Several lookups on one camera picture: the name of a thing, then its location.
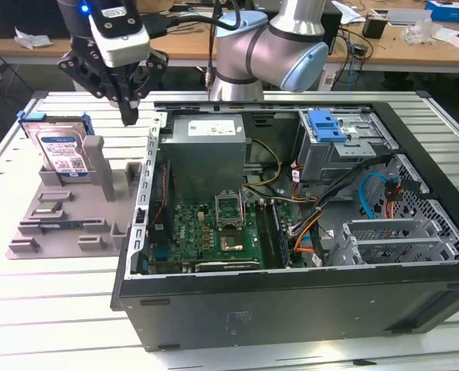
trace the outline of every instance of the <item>floor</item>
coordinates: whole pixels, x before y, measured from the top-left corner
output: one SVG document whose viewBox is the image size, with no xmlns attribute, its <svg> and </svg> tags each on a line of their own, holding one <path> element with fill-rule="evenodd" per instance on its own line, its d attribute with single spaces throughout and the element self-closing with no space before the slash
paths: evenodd
<svg viewBox="0 0 459 371">
<path fill-rule="evenodd" d="M 22 78 L 34 90 L 73 91 L 71 80 L 62 74 L 55 66 L 13 66 Z M 3 73 L 0 82 L 0 141 L 6 131 L 15 122 L 16 114 L 24 108 L 32 96 L 26 86 L 10 69 Z M 387 91 L 387 90 L 426 90 L 436 101 L 459 122 L 459 75 L 458 74 L 422 74 L 408 76 L 390 76 L 387 83 L 384 73 L 362 72 L 352 87 L 354 90 Z M 341 80 L 348 77 L 344 73 Z M 170 68 L 164 79 L 165 90 L 201 90 L 201 73 L 194 68 Z M 346 83 L 338 82 L 335 90 L 348 90 Z"/>
</svg>

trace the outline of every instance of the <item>blue box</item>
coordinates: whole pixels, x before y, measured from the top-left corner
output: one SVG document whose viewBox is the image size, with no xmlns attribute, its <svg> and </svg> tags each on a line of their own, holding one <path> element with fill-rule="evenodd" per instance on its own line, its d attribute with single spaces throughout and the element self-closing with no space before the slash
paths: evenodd
<svg viewBox="0 0 459 371">
<path fill-rule="evenodd" d="M 425 9 L 432 10 L 432 20 L 436 22 L 459 22 L 459 2 L 443 5 L 439 2 L 429 1 Z"/>
</svg>

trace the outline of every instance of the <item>motherboard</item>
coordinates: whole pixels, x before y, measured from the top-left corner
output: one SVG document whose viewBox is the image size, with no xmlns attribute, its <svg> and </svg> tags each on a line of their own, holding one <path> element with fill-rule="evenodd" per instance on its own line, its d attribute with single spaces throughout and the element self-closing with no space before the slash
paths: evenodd
<svg viewBox="0 0 459 371">
<path fill-rule="evenodd" d="M 163 274 L 285 267 L 289 257 L 284 234 L 293 222 L 286 203 L 239 204 L 220 199 L 178 204 L 172 238 L 151 245 L 149 270 Z"/>
</svg>

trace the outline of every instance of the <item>white sticker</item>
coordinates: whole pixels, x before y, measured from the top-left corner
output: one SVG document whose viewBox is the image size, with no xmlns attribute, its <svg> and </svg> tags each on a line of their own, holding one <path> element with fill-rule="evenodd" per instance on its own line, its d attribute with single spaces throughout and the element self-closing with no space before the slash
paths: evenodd
<svg viewBox="0 0 459 371">
<path fill-rule="evenodd" d="M 291 176 L 293 177 L 293 182 L 299 183 L 300 182 L 300 172 L 298 170 L 293 170 L 291 172 Z"/>
<path fill-rule="evenodd" d="M 40 141 L 49 162 L 59 174 L 78 176 L 88 172 L 82 155 L 76 151 L 78 144 L 74 137 L 42 137 Z"/>
<path fill-rule="evenodd" d="M 118 6 L 117 8 L 103 9 L 101 12 L 106 18 L 117 18 L 126 16 L 127 9 L 124 6 Z"/>
<path fill-rule="evenodd" d="M 233 120 L 193 120 L 189 122 L 189 137 L 228 135 L 236 135 Z"/>
<path fill-rule="evenodd" d="M 59 224 L 42 224 L 40 225 L 40 227 L 44 229 L 53 229 L 53 230 L 58 230 L 61 228 Z"/>
<path fill-rule="evenodd" d="M 342 131 L 345 134 L 358 134 L 357 130 L 353 127 L 342 127 Z"/>
<path fill-rule="evenodd" d="M 316 254 L 312 255 L 312 261 L 314 262 L 316 267 L 322 267 L 322 260 Z"/>
</svg>

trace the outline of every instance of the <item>green circuit board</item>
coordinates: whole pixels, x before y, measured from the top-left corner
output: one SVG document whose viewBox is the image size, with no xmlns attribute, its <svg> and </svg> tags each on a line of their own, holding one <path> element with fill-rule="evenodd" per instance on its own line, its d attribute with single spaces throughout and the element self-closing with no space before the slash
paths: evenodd
<svg viewBox="0 0 459 371">
<path fill-rule="evenodd" d="M 214 204 L 177 205 L 175 211 L 175 242 L 170 246 L 171 261 L 251 259 L 262 261 L 257 236 L 255 206 L 246 207 L 246 226 L 242 230 L 218 230 Z M 199 213 L 204 213 L 203 220 Z M 220 216 L 235 217 L 239 210 L 223 207 Z"/>
<path fill-rule="evenodd" d="M 291 208 L 286 203 L 278 203 L 277 211 L 281 227 L 286 230 L 293 223 Z M 237 218 L 240 215 L 237 203 L 219 204 L 219 218 Z M 254 203 L 245 205 L 245 225 L 242 228 L 218 228 L 214 203 L 178 204 L 174 218 L 172 241 L 168 245 L 157 244 L 150 254 L 151 263 L 161 264 L 158 269 L 168 269 L 169 272 L 173 269 L 169 267 L 179 267 L 176 264 L 184 262 L 232 260 L 251 260 L 265 269 Z"/>
</svg>

